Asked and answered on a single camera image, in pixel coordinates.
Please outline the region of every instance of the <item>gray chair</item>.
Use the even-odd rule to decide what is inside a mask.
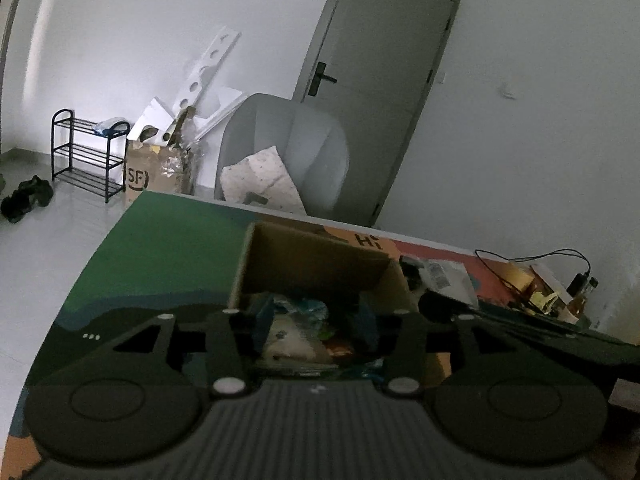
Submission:
[[[215,198],[224,200],[223,168],[271,146],[276,146],[306,212],[330,219],[349,169],[344,131],[331,115],[272,95],[252,95],[228,122],[220,145]]]

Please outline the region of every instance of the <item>white screw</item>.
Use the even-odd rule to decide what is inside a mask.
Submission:
[[[324,386],[323,384],[318,384],[318,386],[314,386],[313,388],[309,388],[309,391],[312,394],[315,394],[315,395],[324,394],[325,391],[326,391],[326,386]]]
[[[387,387],[398,395],[413,395],[420,389],[420,383],[411,377],[396,377],[389,381]]]
[[[244,391],[246,384],[237,377],[223,377],[213,383],[213,389],[217,394],[231,396]]]

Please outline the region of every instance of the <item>black cable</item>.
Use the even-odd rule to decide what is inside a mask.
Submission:
[[[489,264],[484,260],[484,258],[482,256],[480,256],[479,253],[491,254],[492,256],[497,256],[498,258],[502,258],[503,260],[508,262],[507,258],[505,258],[503,256],[500,256],[500,254],[492,253],[491,251],[484,251],[482,249],[476,249],[474,252],[475,252],[476,257],[478,258],[478,260],[480,260],[482,262],[482,264],[487,269],[489,269],[492,272],[492,274],[504,284],[504,286],[506,286],[513,294],[515,294],[519,298],[519,300],[523,304],[523,306],[526,305],[527,308],[529,308],[530,310],[533,310],[537,314],[545,315],[545,313],[542,312],[542,310],[540,310],[537,306],[535,306],[527,298],[524,297],[524,295],[520,292],[520,290],[518,289],[517,286],[513,285],[513,283],[509,282],[508,280],[505,280],[500,274],[495,272],[495,270],[493,270],[489,266]]]
[[[585,276],[587,278],[591,274],[591,262],[584,254],[582,254],[577,249],[571,249],[571,248],[557,249],[549,253],[539,254],[538,256],[524,256],[522,258],[505,258],[503,256],[500,256],[500,254],[495,254],[495,253],[492,253],[492,254],[494,254],[494,256],[498,256],[499,258],[502,258],[503,260],[507,260],[508,262],[517,262],[517,263],[533,262],[534,260],[540,260],[542,258],[546,258],[547,256],[572,256],[574,258],[580,258],[581,260],[584,260],[587,263],[588,268],[587,268],[587,272],[585,273]]]
[[[524,295],[520,292],[520,290],[518,290],[518,288],[515,285],[513,285],[513,283],[509,282],[508,280],[505,280],[502,276],[500,276],[497,272],[495,272],[489,266],[489,264],[484,260],[484,258],[482,258],[480,256],[479,253],[490,254],[491,256],[496,256],[497,258],[500,258],[500,259],[504,260],[505,262],[515,262],[515,263],[533,262],[535,260],[540,260],[542,258],[546,258],[547,256],[572,256],[574,258],[580,258],[581,260],[584,260],[587,263],[588,269],[587,269],[587,272],[586,272],[585,276],[588,277],[590,275],[590,273],[591,273],[591,262],[589,261],[589,259],[584,254],[582,254],[580,251],[578,251],[577,249],[572,249],[572,248],[557,249],[557,250],[551,251],[549,253],[539,254],[537,256],[523,256],[521,258],[505,258],[501,254],[494,253],[494,252],[491,252],[491,251],[485,251],[485,250],[482,250],[482,249],[476,249],[474,252],[475,252],[476,257],[478,258],[478,260],[480,260],[482,262],[482,264],[487,269],[489,269],[494,276],[496,276],[509,290],[511,290],[511,292],[513,294],[515,294],[523,304],[526,304],[527,308],[530,308],[534,312],[538,312],[540,314],[544,314],[544,312],[542,312],[538,307],[536,307],[527,298],[525,298]]]

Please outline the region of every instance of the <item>black shoe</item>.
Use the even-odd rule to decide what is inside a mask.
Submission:
[[[46,207],[52,198],[53,188],[49,182],[34,176],[22,182],[11,196],[2,200],[0,212],[9,222],[17,224],[36,204]]]
[[[34,200],[40,207],[46,207],[53,198],[53,188],[48,180],[42,180],[39,176],[34,175],[31,180],[26,180],[18,186],[19,191],[26,192],[31,198],[31,205]]]

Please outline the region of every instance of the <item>gray door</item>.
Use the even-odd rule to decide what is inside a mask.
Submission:
[[[338,118],[347,135],[350,169],[336,219],[370,225],[386,198],[424,106],[456,3],[337,1],[322,31],[326,36],[317,61],[306,65],[310,73],[303,79],[304,102]],[[313,96],[319,80],[312,84],[314,74],[322,63],[324,74],[337,82],[322,79]]]

